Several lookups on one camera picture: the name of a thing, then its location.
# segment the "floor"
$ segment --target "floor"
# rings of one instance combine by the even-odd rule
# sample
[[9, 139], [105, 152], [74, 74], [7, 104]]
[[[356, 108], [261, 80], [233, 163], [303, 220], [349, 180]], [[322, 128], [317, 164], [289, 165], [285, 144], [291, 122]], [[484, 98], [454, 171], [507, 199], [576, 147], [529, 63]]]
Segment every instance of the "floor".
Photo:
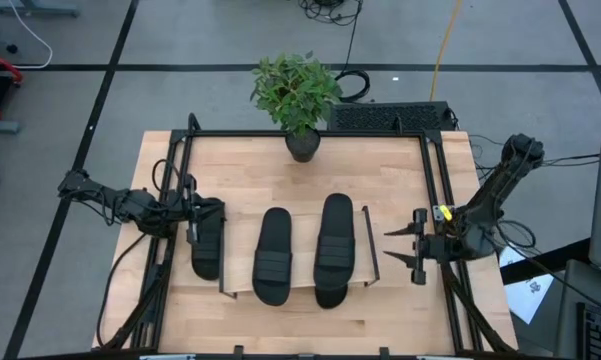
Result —
[[[25, 72], [5, 109], [22, 130], [0, 135], [0, 358], [38, 259], [56, 241], [19, 355], [91, 345], [118, 230], [83, 207], [71, 206], [66, 219], [58, 211], [56, 186], [74, 162], [122, 188], [131, 182], [142, 133], [184, 127], [189, 112], [205, 129], [274, 129], [249, 102], [248, 70], [281, 51], [313, 50], [324, 63], [342, 64], [351, 34], [351, 27], [307, 19], [293, 0], [67, 2], [78, 4], [78, 18], [25, 17], [54, 58], [44, 71]], [[343, 14], [352, 9], [347, 2]], [[365, 2], [351, 53], [352, 66], [373, 70], [363, 101], [428, 98], [453, 5]], [[584, 43], [573, 29], [581, 29]], [[0, 48], [13, 63], [46, 59], [11, 16], [0, 16], [0, 37], [19, 46], [17, 55]], [[443, 63], [457, 66], [443, 68], [436, 99], [449, 102], [463, 130], [497, 141], [519, 132], [535, 136], [546, 158], [599, 151], [601, 0], [465, 0]], [[358, 85], [343, 84], [345, 93]], [[475, 149], [478, 162], [497, 162], [499, 147], [475, 143], [482, 147]], [[541, 251], [585, 238], [596, 174], [595, 165], [539, 169], [505, 203], [506, 216], [528, 224]], [[59, 236], [54, 218], [56, 229], [64, 219]], [[552, 319], [559, 299], [549, 300], [538, 318]], [[546, 326], [518, 322], [518, 335], [530, 347], [550, 349]], [[18, 343], [6, 354], [17, 354]]]

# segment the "wooden tabletop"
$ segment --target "wooden tabletop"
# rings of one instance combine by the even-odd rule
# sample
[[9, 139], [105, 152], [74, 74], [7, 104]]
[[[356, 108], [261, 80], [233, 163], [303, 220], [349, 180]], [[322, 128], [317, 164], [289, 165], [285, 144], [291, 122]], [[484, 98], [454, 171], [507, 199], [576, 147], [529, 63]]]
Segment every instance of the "wooden tabletop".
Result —
[[[166, 156], [170, 132], [146, 132], [132, 188], [151, 185], [153, 164]], [[478, 189], [466, 133], [443, 133], [447, 167], [458, 204]], [[181, 152], [176, 164], [179, 164]], [[442, 188], [435, 150], [430, 146], [438, 198]], [[411, 253], [413, 237], [387, 237], [403, 228], [413, 209], [430, 208], [417, 139], [323, 137], [314, 159], [293, 161], [283, 138], [195, 138], [189, 171], [198, 180], [198, 193], [226, 202], [232, 219], [262, 217], [273, 206], [294, 216], [322, 212], [334, 192], [351, 197], [355, 209], [368, 206], [378, 254], [380, 281], [369, 288], [352, 286], [345, 301], [321, 309], [313, 288], [292, 289], [287, 303], [270, 307], [251, 292], [234, 300], [218, 292], [217, 282], [196, 277], [191, 268], [186, 224], [180, 225], [160, 340], [161, 352], [231, 353], [243, 345], [250, 354], [452, 354], [440, 272], [425, 262], [427, 284], [411, 284], [398, 260], [382, 253]], [[432, 232], [431, 222], [428, 231]], [[122, 226], [115, 258], [137, 237], [133, 224]], [[121, 262], [113, 277], [102, 333], [110, 338], [138, 301], [149, 241]], [[495, 256], [468, 264], [473, 295], [491, 326], [517, 347], [504, 287]], [[466, 314], [458, 302], [464, 344], [471, 347]]]

